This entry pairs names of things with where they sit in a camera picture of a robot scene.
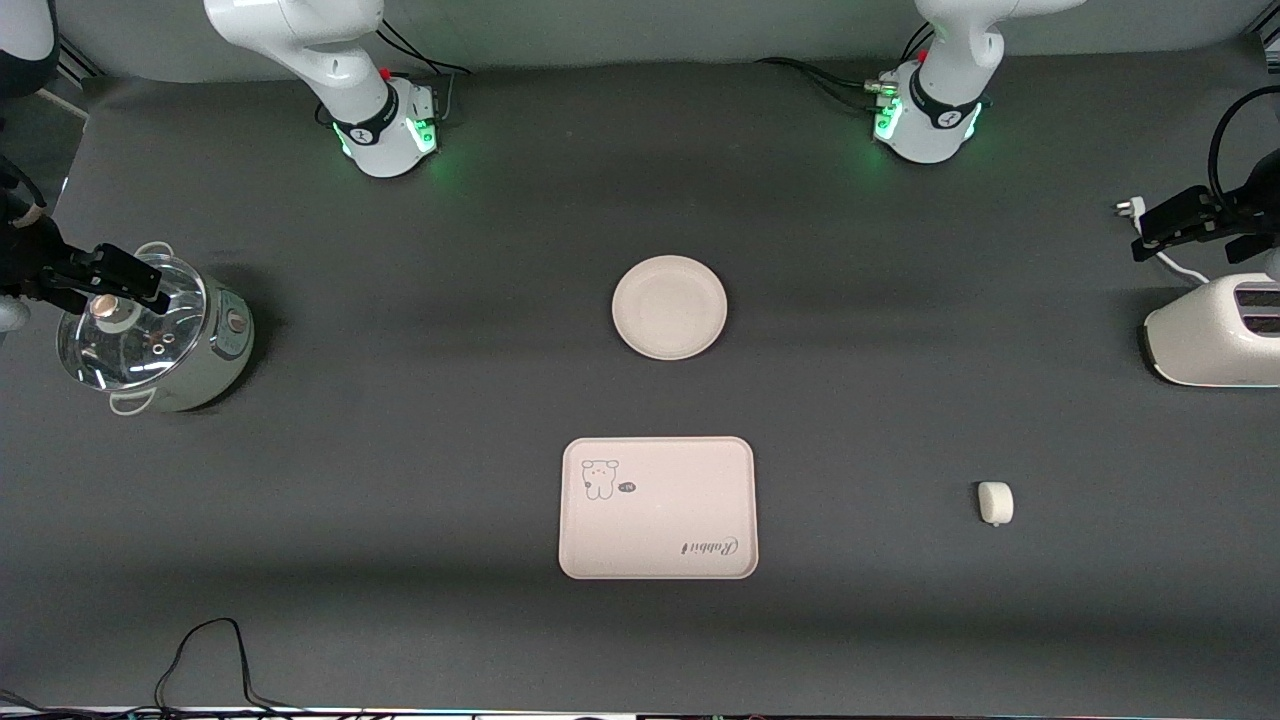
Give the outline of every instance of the black band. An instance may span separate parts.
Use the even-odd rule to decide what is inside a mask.
[[[978,102],[982,97],[975,97],[974,100],[965,102],[964,105],[947,105],[929,97],[928,92],[924,92],[924,86],[920,85],[920,68],[916,68],[911,73],[911,82],[909,85],[911,90],[911,100],[915,102],[916,108],[924,110],[924,114],[929,117],[933,127],[937,129],[954,129],[964,122],[978,108]]]
[[[334,118],[333,124],[356,145],[374,145],[381,137],[383,131],[396,120],[399,114],[399,94],[390,85],[387,85],[387,102],[376,115],[361,123],[344,123]]]

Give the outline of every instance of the cartoon bear logo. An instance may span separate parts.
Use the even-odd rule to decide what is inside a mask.
[[[613,483],[618,482],[618,461],[584,460],[582,482],[586,483],[588,500],[608,500],[613,497]]]

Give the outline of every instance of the green light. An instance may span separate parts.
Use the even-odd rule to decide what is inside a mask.
[[[338,136],[338,142],[342,143],[342,154],[351,158],[351,147],[347,147],[347,138],[342,136],[342,131],[338,129],[338,123],[333,123],[333,133]]]
[[[404,118],[404,127],[408,128],[410,136],[413,138],[413,142],[417,143],[417,149],[421,150],[424,155],[435,150],[435,133],[433,132],[434,128],[430,122]]]
[[[902,100],[895,97],[893,102],[881,110],[882,118],[876,123],[876,135],[881,140],[891,140],[893,137],[893,131],[897,129],[897,120],[902,117]]]
[[[973,137],[973,132],[978,129],[978,115],[980,114],[982,114],[982,102],[978,102],[978,109],[973,111],[973,119],[969,120],[969,129],[964,131],[965,140]]]

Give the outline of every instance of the table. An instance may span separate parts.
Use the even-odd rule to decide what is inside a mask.
[[[170,241],[244,293],[260,357],[125,420],[58,365],[54,311],[0,348],[0,684],[142,702],[227,614],[259,691],[311,706],[1280,715],[1280,404],[1143,368],[1187,286],[1110,214],[1203,182],[1258,50],[1010,59],[932,168],[765,65],[461,78],[392,181],[300,82],[102,88],[64,234]],[[1240,115],[1225,182],[1275,131]],[[609,320],[666,252],[731,301],[680,364]],[[564,446],[655,434],[753,445],[750,579],[559,571]],[[172,701],[238,703],[233,652],[197,638]]]

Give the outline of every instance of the gray wall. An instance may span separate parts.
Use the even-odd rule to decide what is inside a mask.
[[[428,55],[484,67],[736,61],[897,54],[920,18],[910,0],[387,0]],[[1091,0],[1006,23],[1021,55],[1181,50],[1243,31],[1267,0]],[[229,46],[201,0],[58,0],[63,29],[115,74],[175,82],[287,77]],[[380,64],[406,68],[376,37]]]

